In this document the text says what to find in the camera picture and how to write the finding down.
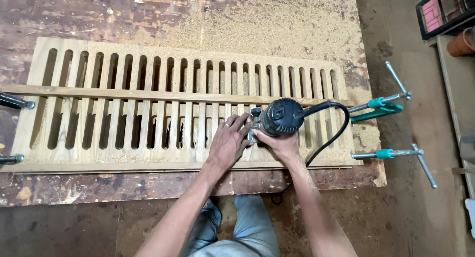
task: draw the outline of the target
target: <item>concrete floor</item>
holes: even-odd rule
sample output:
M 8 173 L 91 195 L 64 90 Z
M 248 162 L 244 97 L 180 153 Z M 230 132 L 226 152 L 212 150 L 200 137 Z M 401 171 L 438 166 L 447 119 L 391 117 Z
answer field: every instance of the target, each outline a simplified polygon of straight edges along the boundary
M 388 186 L 324 191 L 322 195 L 359 256 L 468 256 L 458 152 L 436 48 L 420 38 L 418 0 L 357 0 L 373 96 L 399 91 L 384 61 L 391 61 L 414 97 L 401 114 L 378 120 L 382 148 L 424 149 L 439 189 L 433 190 L 415 157 L 385 161 Z M 310 256 L 295 193 L 273 205 L 262 195 L 282 256 Z M 29 206 L 0 209 L 5 256 L 133 256 L 175 199 Z M 230 238 L 234 197 L 218 197 L 219 238 Z

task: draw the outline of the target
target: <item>wooden board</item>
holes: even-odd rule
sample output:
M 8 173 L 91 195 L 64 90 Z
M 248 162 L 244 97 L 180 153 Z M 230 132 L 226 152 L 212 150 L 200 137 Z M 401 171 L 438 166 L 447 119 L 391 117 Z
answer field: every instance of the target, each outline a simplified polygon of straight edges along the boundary
M 304 106 L 325 98 L 353 104 L 341 68 L 329 61 L 45 37 L 37 40 L 27 86 L 1 88 L 37 104 L 21 111 L 13 143 L 25 161 L 3 168 L 21 172 L 199 169 L 218 124 L 232 114 L 282 96 Z M 307 118 L 299 130 L 302 156 L 340 122 L 335 109 Z M 348 127 L 311 166 L 361 164 L 350 152 Z M 283 168 L 257 144 L 236 164 L 268 167 Z
M 452 113 L 458 145 L 464 137 L 475 135 L 475 57 L 452 57 L 447 52 L 447 44 L 454 37 L 437 36 L 437 48 L 444 75 L 447 97 Z M 465 169 L 475 169 L 475 164 L 462 159 Z M 475 197 L 475 176 L 465 174 L 470 198 Z

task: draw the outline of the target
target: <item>workbench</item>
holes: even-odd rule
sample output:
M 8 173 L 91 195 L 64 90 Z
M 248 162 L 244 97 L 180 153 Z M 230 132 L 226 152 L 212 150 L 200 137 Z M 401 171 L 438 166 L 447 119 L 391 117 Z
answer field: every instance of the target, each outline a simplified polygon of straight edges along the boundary
M 350 98 L 372 99 L 356 0 L 1 0 L 1 7 L 2 84 L 26 84 L 44 36 L 335 61 Z M 12 153 L 19 113 L 0 107 L 3 156 Z M 355 124 L 353 134 L 357 153 L 380 149 L 375 120 Z M 0 173 L 0 206 L 177 198 L 197 174 Z M 378 159 L 311 175 L 320 189 L 386 185 Z M 231 171 L 213 195 L 278 192 L 290 180 L 286 170 Z

